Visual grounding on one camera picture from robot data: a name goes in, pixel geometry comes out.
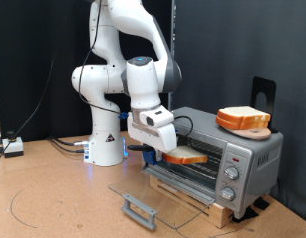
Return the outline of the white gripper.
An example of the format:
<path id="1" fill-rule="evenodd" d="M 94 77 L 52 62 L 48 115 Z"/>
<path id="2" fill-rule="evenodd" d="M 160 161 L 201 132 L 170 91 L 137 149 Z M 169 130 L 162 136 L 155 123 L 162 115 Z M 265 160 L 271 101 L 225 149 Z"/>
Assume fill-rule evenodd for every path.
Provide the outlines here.
<path id="1" fill-rule="evenodd" d="M 170 152 L 177 146 L 172 122 L 174 115 L 164 108 L 150 110 L 133 109 L 128 117 L 128 133 L 131 138 L 156 148 L 155 159 L 162 161 L 162 152 Z"/>

